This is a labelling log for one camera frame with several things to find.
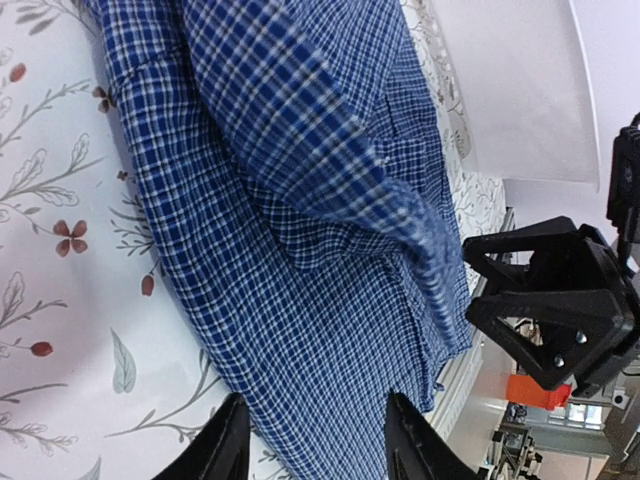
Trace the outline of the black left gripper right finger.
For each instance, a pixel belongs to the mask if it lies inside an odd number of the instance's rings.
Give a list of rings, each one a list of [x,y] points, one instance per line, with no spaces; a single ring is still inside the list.
[[[478,479],[401,392],[387,395],[384,436],[390,480]]]

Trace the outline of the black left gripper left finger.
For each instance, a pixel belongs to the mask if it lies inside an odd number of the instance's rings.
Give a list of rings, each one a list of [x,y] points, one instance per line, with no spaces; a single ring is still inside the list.
[[[191,444],[153,480],[244,480],[249,466],[249,408],[241,394],[231,393]]]

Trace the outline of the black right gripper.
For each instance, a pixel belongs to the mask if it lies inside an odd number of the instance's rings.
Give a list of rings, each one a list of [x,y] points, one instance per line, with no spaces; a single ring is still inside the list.
[[[590,397],[639,350],[630,250],[566,216],[468,238],[465,262],[497,289],[557,291],[482,296],[466,318],[544,390],[574,379],[574,394]]]

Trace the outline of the blue checked long sleeve shirt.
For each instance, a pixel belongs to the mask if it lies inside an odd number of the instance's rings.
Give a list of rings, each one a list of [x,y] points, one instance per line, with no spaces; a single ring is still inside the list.
[[[382,479],[390,390],[471,345],[436,111],[396,1],[92,1],[139,198],[296,479]]]

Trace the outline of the orange block in background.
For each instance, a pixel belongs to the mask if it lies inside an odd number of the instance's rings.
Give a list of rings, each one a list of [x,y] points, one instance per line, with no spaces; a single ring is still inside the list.
[[[570,384],[544,390],[531,376],[512,374],[507,382],[506,399],[511,403],[553,411],[567,406],[571,392]]]

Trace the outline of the floral white tablecloth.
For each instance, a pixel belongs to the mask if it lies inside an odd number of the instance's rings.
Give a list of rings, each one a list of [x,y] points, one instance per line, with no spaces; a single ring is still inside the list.
[[[1,5],[1,475],[150,479],[233,392],[159,256],[92,1]],[[500,229],[435,13],[400,4],[436,111],[460,241]],[[251,418],[254,479],[296,479]]]

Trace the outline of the white plastic basket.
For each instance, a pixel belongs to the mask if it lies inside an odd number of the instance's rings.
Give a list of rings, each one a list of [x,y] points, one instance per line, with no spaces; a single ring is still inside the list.
[[[584,42],[571,1],[437,1],[471,149],[487,176],[600,186]]]

